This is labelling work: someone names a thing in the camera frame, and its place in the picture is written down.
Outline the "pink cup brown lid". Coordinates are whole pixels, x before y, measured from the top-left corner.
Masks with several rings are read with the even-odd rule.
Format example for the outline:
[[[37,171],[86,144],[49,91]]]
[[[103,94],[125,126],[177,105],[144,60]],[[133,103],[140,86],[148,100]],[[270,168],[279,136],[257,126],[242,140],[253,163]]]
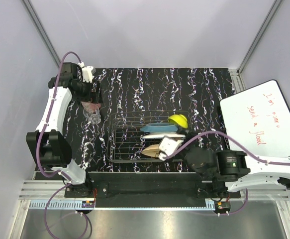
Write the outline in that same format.
[[[84,109],[88,112],[95,112],[101,108],[101,104],[95,104],[91,102],[81,102]]]

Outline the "yellow-green bowl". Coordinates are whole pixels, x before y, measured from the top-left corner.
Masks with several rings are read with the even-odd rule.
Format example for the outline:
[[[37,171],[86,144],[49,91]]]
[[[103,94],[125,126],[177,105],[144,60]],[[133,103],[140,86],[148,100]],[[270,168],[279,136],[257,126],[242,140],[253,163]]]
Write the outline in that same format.
[[[188,119],[182,114],[175,114],[168,117],[168,122],[176,124],[182,128],[188,128]]]

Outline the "orange floral plate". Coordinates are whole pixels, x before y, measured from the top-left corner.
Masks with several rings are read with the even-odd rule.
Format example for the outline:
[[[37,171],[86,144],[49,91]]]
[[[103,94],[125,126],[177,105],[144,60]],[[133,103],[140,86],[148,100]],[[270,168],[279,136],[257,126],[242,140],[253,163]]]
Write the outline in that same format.
[[[158,158],[161,152],[162,151],[159,149],[159,145],[153,144],[143,149],[141,154],[151,158]]]

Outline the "white watermelon pattern plate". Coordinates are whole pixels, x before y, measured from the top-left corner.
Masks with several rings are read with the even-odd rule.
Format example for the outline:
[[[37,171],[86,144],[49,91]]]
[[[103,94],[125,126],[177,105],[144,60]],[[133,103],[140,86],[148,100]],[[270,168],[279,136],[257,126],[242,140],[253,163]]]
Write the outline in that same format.
[[[163,139],[164,137],[169,138],[185,138],[186,136],[184,134],[179,134],[176,132],[163,132],[163,133],[150,133],[146,134],[144,136],[141,136],[142,139]]]

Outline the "teal scalloped plate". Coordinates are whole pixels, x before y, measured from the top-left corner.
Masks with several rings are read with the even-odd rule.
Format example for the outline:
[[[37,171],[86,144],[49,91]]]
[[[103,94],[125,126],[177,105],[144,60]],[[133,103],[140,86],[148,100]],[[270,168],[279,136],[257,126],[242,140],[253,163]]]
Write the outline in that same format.
[[[176,132],[178,127],[175,124],[168,122],[149,123],[140,128],[140,131],[147,133],[163,133],[163,132]]]

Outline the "wire dish rack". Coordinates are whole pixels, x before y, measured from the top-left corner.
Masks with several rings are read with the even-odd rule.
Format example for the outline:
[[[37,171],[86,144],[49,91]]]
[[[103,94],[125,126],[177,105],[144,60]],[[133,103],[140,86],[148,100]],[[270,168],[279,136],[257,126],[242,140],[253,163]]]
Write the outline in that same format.
[[[191,114],[184,110],[147,110],[114,113],[110,116],[107,141],[107,159],[113,163],[159,162],[157,156],[142,153],[158,145],[164,135],[143,129],[151,123],[168,123],[173,115],[183,115],[191,126]]]

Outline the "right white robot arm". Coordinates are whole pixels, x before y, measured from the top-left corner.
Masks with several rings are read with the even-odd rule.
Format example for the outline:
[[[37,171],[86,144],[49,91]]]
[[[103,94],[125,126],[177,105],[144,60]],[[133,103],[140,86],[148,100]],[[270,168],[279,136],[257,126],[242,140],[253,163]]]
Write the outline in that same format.
[[[212,150],[193,145],[199,137],[215,134],[180,129],[185,141],[176,151],[200,179],[212,182],[211,191],[216,197],[228,192],[251,189],[263,185],[283,185],[290,189],[290,156],[271,157],[254,155],[247,149]]]

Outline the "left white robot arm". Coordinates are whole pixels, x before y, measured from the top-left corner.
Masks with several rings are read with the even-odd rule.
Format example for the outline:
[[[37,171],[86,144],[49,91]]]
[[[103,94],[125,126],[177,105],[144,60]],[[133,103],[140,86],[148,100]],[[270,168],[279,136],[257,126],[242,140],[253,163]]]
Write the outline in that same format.
[[[92,124],[101,122],[102,103],[100,81],[95,79],[95,68],[83,62],[64,63],[60,75],[48,83],[48,102],[42,120],[34,132],[26,135],[33,159],[40,169],[49,168],[60,174],[76,192],[88,197],[93,192],[87,174],[73,159],[72,149],[63,136],[63,122],[71,100],[80,102],[84,116]]]

